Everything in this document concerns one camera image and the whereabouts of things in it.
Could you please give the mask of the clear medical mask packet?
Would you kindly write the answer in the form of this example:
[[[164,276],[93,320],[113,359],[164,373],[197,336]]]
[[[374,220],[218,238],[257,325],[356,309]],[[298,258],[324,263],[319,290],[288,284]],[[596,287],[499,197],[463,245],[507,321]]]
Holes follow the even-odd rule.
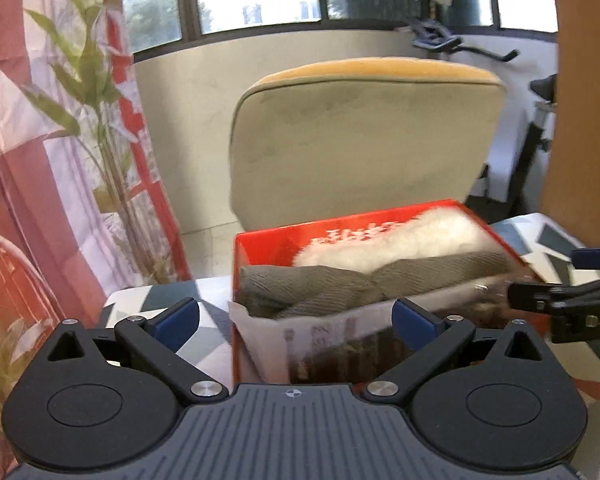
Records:
[[[410,299],[439,318],[457,314],[481,327],[500,328],[510,317],[505,289],[492,276]],[[390,299],[320,318],[276,321],[256,318],[231,302],[235,378],[274,384],[364,382],[408,355],[392,328],[393,304]]]

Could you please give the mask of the white fluffy plush cloth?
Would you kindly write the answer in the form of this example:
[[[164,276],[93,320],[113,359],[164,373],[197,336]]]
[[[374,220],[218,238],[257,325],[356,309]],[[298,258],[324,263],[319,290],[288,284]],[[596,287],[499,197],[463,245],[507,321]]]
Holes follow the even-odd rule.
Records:
[[[403,259],[494,252],[491,235],[457,208],[434,207],[410,220],[330,229],[300,249],[292,265],[372,273]]]

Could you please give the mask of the olive knit fabric band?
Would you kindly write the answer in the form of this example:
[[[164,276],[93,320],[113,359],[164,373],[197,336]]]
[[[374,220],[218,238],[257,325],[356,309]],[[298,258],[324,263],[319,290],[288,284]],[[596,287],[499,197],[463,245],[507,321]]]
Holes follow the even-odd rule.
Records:
[[[243,266],[235,299],[256,318],[321,318],[512,269],[497,252],[403,259],[369,274],[328,266]]]

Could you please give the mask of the red strawberry cardboard box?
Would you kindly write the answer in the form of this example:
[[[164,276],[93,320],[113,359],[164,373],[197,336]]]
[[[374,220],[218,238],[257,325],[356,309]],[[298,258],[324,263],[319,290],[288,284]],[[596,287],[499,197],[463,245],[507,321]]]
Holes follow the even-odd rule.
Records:
[[[454,200],[245,232],[230,300],[238,382],[364,382],[406,356],[400,298],[501,328],[538,274]]]

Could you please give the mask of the brown wooden panel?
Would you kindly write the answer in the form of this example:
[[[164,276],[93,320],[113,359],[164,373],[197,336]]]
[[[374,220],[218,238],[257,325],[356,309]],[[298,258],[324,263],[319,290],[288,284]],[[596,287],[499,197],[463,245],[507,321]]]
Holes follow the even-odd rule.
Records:
[[[556,0],[557,118],[541,211],[600,247],[600,0]]]

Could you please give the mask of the red white printed curtain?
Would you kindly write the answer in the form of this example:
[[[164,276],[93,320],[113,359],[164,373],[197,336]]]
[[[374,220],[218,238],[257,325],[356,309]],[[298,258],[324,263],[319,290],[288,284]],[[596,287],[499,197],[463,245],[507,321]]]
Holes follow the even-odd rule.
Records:
[[[0,325],[189,277],[122,0],[0,0]]]

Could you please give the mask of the beige chair backrest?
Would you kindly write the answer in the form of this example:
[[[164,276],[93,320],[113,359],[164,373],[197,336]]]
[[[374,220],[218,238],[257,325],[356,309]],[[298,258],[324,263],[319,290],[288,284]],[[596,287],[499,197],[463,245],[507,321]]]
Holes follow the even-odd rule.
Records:
[[[230,206],[247,231],[466,200],[506,88],[426,58],[348,58],[268,75],[230,126]]]

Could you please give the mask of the tall green bamboo plant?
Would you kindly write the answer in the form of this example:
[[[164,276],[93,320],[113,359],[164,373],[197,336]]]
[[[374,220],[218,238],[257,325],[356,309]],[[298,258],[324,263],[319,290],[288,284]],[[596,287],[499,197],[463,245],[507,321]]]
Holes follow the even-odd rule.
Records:
[[[80,254],[107,292],[178,278],[160,177],[123,30],[122,0],[22,0],[44,142]]]

